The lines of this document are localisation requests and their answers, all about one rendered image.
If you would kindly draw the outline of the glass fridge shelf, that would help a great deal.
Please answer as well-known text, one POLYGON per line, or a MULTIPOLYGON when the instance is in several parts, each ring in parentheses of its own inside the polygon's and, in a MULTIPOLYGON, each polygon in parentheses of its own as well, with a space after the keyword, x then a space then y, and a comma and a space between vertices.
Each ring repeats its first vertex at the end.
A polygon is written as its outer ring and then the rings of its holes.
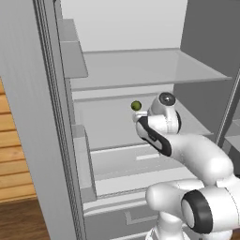
POLYGON ((150 96, 91 99, 74 103, 75 121, 84 125, 91 150, 143 144, 132 120, 130 104, 139 100, 146 111, 153 99, 150 96))
POLYGON ((88 52, 88 76, 71 79, 73 91, 230 80, 180 50, 88 52))

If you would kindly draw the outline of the grey freezer drawer front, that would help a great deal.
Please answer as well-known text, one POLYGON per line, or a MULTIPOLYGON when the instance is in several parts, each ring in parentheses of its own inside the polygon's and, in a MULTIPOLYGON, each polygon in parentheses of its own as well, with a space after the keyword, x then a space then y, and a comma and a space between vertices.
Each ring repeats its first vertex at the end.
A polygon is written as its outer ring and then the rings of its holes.
POLYGON ((143 191, 85 203, 83 216, 87 240, 144 240, 157 220, 127 225, 125 212, 128 210, 157 212, 147 205, 143 191))

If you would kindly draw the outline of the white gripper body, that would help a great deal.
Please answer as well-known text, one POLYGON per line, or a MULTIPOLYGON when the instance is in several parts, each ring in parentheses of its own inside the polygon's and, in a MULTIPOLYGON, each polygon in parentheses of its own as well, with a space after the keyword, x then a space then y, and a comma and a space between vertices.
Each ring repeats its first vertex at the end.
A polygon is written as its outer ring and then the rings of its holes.
POLYGON ((135 112, 134 114, 132 114, 132 120, 134 123, 136 123, 142 116, 147 116, 148 113, 147 111, 138 111, 138 112, 135 112))

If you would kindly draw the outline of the grey fridge door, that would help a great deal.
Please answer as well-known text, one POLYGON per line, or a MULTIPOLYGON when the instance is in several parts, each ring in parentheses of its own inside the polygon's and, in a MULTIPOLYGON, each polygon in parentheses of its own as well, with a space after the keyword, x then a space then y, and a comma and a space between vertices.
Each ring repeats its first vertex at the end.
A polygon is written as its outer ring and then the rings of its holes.
POLYGON ((59 19, 61 0, 0 0, 0 77, 51 240, 87 240, 59 19))
POLYGON ((216 144, 231 159, 234 173, 240 177, 240 69, 232 87, 216 144))

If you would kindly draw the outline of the pale fridge crisper drawer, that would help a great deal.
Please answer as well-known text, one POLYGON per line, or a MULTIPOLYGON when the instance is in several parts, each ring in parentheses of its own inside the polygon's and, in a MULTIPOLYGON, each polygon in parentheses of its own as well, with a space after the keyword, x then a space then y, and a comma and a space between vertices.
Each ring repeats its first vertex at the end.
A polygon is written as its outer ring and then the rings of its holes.
POLYGON ((194 178, 184 165, 148 144, 94 151, 91 158, 99 197, 194 178))

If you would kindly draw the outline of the grey door bin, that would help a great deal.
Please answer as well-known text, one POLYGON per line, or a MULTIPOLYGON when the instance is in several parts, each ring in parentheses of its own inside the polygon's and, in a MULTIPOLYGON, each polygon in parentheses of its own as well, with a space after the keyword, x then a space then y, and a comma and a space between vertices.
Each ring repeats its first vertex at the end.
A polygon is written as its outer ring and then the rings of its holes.
POLYGON ((59 19, 57 24, 65 77, 69 79, 86 78, 88 71, 74 21, 59 19))
POLYGON ((72 134, 82 202, 90 203, 97 191, 87 134, 83 125, 73 125, 72 134))

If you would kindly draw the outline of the grey fridge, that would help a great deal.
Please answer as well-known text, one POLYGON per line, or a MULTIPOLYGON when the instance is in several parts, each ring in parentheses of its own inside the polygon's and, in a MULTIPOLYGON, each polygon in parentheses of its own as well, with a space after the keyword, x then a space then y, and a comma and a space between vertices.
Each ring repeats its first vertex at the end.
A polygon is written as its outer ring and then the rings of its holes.
POLYGON ((61 0, 61 9, 63 17, 75 23, 83 57, 95 52, 180 50, 231 77, 77 91, 70 84, 73 108, 77 101, 169 92, 176 98, 180 132, 202 135, 216 144, 240 69, 240 0, 61 0))

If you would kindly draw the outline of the green round fruit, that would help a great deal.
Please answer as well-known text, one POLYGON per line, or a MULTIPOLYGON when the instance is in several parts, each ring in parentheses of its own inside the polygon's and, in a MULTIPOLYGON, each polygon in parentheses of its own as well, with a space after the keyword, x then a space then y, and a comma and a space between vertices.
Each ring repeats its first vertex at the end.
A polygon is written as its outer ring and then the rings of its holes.
POLYGON ((140 109, 142 108, 142 104, 140 101, 138 100, 134 100, 132 103, 131 103, 131 109, 133 111, 139 111, 140 109))

